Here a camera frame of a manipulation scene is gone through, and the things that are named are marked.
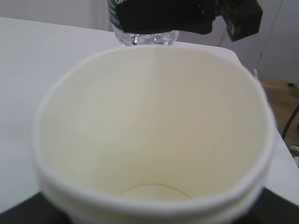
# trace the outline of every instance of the white paper cup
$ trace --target white paper cup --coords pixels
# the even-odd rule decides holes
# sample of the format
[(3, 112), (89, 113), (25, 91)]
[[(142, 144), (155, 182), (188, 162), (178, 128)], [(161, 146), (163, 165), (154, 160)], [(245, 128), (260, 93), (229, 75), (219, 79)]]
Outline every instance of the white paper cup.
[(76, 224), (225, 223), (257, 198), (274, 118), (243, 67), (201, 50), (99, 53), (34, 125), (41, 191)]

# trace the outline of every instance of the white table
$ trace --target white table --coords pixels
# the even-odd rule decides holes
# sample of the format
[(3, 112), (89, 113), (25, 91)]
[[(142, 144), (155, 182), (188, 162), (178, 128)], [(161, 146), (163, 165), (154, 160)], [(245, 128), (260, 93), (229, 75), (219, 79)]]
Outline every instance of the white table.
[[(230, 50), (206, 49), (237, 64)], [(0, 18), (0, 213), (38, 192), (31, 160), (31, 124), (46, 91), (72, 66), (120, 47), (113, 33)], [(266, 187), (299, 205), (299, 171), (277, 132)]]

